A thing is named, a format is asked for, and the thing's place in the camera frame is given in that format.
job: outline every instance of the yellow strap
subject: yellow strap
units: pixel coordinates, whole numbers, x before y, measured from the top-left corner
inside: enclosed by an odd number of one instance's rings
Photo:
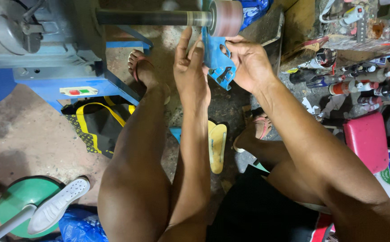
[[[106,100],[107,104],[110,106],[116,105],[111,99],[110,96],[104,96],[104,99]]]
[[[98,149],[98,137],[96,136],[96,134],[89,133],[89,131],[87,130],[86,121],[84,119],[84,107],[89,104],[99,104],[101,106],[106,107],[110,111],[112,116],[117,120],[117,122],[119,122],[119,124],[122,125],[122,127],[126,124],[126,122],[119,115],[117,115],[110,107],[107,107],[104,104],[99,102],[91,102],[77,109],[76,115],[77,115],[78,123],[80,124],[81,131],[83,133],[92,135],[93,147],[95,148],[95,150],[98,151],[98,153],[102,154],[102,151]]]
[[[117,122],[119,122],[119,124],[122,125],[122,127],[125,126],[126,122],[125,122],[119,115],[117,115],[117,113],[115,113],[110,107],[107,107],[107,106],[105,106],[104,104],[102,104],[102,103],[100,103],[100,102],[91,102],[91,103],[88,103],[88,104],[85,104],[85,105],[79,107],[79,108],[77,109],[77,114],[79,114],[78,111],[79,111],[80,109],[82,109],[82,111],[83,111],[84,106],[90,105],[90,104],[98,104],[98,105],[101,105],[101,106],[103,106],[103,107],[106,107],[106,108],[110,111],[110,113],[112,114],[112,116],[117,120]]]
[[[135,111],[135,106],[134,105],[129,105],[128,109],[129,109],[129,113],[132,114]]]

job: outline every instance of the pink stool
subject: pink stool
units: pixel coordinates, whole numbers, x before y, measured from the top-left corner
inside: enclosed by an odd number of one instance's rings
[[[371,173],[388,167],[388,142],[385,123],[378,111],[348,119],[343,124],[347,146],[361,159]]]

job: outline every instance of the pink flip-flop strap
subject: pink flip-flop strap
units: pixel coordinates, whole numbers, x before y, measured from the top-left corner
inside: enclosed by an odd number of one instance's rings
[[[135,80],[138,82],[139,79],[138,79],[138,72],[137,72],[137,63],[140,61],[140,60],[145,60],[147,61],[148,63],[150,63],[152,66],[153,64],[150,62],[149,58],[145,57],[145,56],[140,56],[140,57],[137,57],[137,61],[135,62],[134,66],[133,66],[133,77],[135,78]]]
[[[267,122],[265,122],[266,118],[265,117],[257,117],[253,120],[253,122],[263,120],[264,121],[264,131],[262,132],[261,137],[259,138],[260,140],[265,136],[265,132],[267,131]]]

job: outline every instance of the black shorts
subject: black shorts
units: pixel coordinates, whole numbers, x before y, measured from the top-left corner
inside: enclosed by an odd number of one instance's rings
[[[247,166],[208,226],[207,242],[326,240],[332,227],[331,215],[290,200],[261,177],[268,174]]]

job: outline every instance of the black bag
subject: black bag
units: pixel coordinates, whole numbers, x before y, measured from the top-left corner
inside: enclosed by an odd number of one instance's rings
[[[117,138],[134,110],[135,106],[120,96],[101,96],[65,105],[61,111],[87,152],[112,158]]]

